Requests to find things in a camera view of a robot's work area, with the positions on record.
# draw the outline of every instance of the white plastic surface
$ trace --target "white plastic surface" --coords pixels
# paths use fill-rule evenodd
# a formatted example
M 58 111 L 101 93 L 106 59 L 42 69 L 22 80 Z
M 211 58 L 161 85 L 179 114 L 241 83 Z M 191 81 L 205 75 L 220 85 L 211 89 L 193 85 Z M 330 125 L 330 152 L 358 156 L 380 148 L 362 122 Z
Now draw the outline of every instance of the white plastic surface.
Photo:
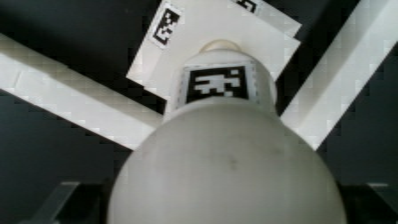
M 175 11 L 181 18 L 177 23 L 168 24 L 168 43 L 159 47 L 152 36 L 161 27 L 158 24 L 165 8 Z M 230 0 L 173 0 L 172 3 L 163 0 L 127 72 L 127 78 L 161 98 L 170 99 L 172 74 L 181 69 L 182 62 L 218 39 L 237 44 L 277 79 L 298 41 Z
M 282 114 L 316 150 L 398 41 L 398 1 L 362 0 Z
M 184 62 L 182 70 L 179 71 L 172 83 L 172 99 L 166 102 L 163 121 L 168 120 L 168 116 L 175 116 L 170 112 L 186 104 L 184 100 L 189 70 L 243 66 L 248 101 L 259 106 L 261 110 L 275 110 L 273 104 L 277 99 L 277 92 L 268 70 L 262 67 L 261 63 L 255 61 L 255 59 L 239 51 L 227 49 L 229 46 L 221 46 L 221 43 L 223 42 L 214 42 L 214 46 L 209 46 L 211 50 L 200 52 L 195 57 L 191 57 L 189 60 Z
M 136 102 L 0 35 L 0 88 L 129 149 L 161 122 Z
M 184 107 L 124 163 L 108 224 L 344 224 L 325 163 L 275 113 L 227 97 Z

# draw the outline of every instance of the dark gray surface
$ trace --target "dark gray surface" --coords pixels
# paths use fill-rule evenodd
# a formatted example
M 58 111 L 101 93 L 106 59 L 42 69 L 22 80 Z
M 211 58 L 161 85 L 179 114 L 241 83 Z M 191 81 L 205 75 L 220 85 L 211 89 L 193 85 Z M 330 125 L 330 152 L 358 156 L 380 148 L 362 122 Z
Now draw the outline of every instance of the dark gray surface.
M 277 80 L 280 113 L 357 0 L 268 2 L 301 23 L 301 46 Z M 156 5 L 156 0 L 0 0 L 0 32 L 161 112 L 163 100 L 124 78 Z M 319 147 L 342 184 L 398 181 L 396 52 Z M 12 96 L 0 97 L 0 223 L 28 218 L 60 181 L 113 177 L 113 158 L 122 161 L 127 153 L 85 133 Z
M 31 217 L 62 181 L 111 180 L 129 152 L 0 91 L 0 223 Z

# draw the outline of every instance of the black square pattern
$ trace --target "black square pattern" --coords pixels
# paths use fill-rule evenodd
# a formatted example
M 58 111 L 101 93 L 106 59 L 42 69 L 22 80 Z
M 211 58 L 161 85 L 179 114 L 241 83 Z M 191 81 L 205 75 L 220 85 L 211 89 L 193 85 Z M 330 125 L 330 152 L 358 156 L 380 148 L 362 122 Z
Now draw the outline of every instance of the black square pattern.
M 248 99 L 245 66 L 189 71 L 186 103 L 211 96 Z
M 257 3 L 250 0 L 237 0 L 236 4 L 246 9 L 248 12 L 255 12 L 257 10 Z
M 163 16 L 159 19 L 159 23 L 154 29 L 152 38 L 156 39 L 158 43 L 166 46 L 170 35 L 175 29 L 179 20 L 179 14 L 172 11 L 170 8 L 165 9 Z

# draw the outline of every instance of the white card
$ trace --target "white card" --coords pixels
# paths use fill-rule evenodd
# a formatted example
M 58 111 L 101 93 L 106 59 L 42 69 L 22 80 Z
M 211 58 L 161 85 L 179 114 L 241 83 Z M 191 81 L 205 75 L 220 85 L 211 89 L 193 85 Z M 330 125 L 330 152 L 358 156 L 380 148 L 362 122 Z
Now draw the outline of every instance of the white card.
M 127 72 L 127 78 L 161 98 L 168 99 L 184 61 L 218 39 L 237 44 L 277 79 L 298 41 L 230 0 L 163 1 Z

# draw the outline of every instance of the white panel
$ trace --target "white panel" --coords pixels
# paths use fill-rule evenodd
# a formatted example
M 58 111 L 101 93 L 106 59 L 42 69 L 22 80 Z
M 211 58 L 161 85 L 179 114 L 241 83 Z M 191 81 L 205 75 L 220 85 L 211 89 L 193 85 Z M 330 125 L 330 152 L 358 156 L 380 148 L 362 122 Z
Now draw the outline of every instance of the white panel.
M 398 41 L 398 1 L 362 0 L 282 114 L 316 150 Z
M 168 24 L 172 27 L 168 43 L 159 46 L 152 36 L 166 8 L 172 8 L 179 14 L 179 21 Z M 213 40 L 225 39 L 261 61 L 271 78 L 277 79 L 300 43 L 273 25 L 230 0 L 163 0 L 127 78 L 143 85 L 147 91 L 168 99 L 172 76 L 184 61 Z
M 129 149 L 161 116 L 0 35 L 0 88 Z

